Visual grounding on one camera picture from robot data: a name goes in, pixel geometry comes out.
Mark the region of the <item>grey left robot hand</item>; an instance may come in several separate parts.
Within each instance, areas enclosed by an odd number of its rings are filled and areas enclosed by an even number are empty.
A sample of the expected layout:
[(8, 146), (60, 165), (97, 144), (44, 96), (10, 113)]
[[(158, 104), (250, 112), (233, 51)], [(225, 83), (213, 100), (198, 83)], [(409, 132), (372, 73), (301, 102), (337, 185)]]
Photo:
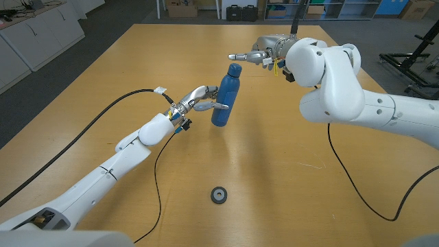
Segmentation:
[(231, 105), (214, 102), (219, 91), (218, 86), (199, 86), (185, 95), (177, 104), (172, 104), (165, 113), (171, 121), (183, 118), (190, 110), (206, 111), (209, 109), (230, 110)]

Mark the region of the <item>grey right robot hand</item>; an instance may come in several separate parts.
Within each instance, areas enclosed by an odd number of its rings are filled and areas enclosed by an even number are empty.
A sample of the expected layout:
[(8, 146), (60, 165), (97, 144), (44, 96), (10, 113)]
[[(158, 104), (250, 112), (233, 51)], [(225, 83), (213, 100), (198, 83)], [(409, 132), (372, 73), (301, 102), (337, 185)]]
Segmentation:
[(276, 59), (286, 56), (289, 48), (296, 42), (294, 36), (273, 34), (258, 37), (251, 51), (244, 54), (229, 54), (229, 60), (246, 61), (256, 65), (261, 64), (264, 69), (272, 70)]

